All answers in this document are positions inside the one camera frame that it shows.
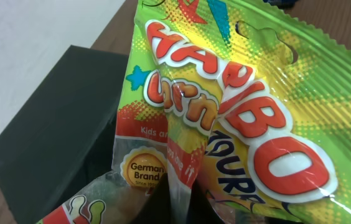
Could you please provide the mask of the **green Haribo gummy bag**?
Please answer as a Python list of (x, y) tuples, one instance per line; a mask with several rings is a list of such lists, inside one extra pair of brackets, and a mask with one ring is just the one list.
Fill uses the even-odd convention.
[(167, 174), (217, 215), (351, 223), (351, 51), (262, 1), (139, 1), (112, 170), (42, 223), (127, 223)]

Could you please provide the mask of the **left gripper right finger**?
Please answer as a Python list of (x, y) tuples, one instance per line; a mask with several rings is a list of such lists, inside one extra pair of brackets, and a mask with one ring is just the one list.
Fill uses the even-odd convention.
[(188, 224), (224, 224), (212, 208), (197, 181), (192, 185), (190, 205), (187, 214)]

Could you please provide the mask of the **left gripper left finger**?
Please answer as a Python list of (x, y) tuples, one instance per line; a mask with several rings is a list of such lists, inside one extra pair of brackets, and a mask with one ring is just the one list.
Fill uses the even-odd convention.
[(141, 211), (130, 224), (170, 224), (171, 200), (167, 174), (164, 174)]

